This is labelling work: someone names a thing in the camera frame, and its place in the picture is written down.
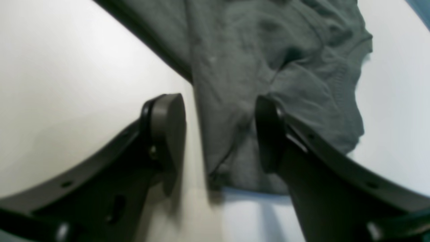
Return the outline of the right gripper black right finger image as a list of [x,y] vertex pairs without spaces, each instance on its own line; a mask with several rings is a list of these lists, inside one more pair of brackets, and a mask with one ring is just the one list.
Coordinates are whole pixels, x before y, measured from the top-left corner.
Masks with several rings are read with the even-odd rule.
[[429,197],[332,147],[272,98],[256,100],[263,170],[287,185],[307,242],[428,242]]

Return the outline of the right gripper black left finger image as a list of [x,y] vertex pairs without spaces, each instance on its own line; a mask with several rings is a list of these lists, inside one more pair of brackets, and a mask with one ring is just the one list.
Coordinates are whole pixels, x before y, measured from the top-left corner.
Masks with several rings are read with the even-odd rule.
[[33,242],[131,242],[146,195],[161,181],[169,196],[184,158],[180,93],[146,101],[140,117],[62,174],[1,199],[1,230]]

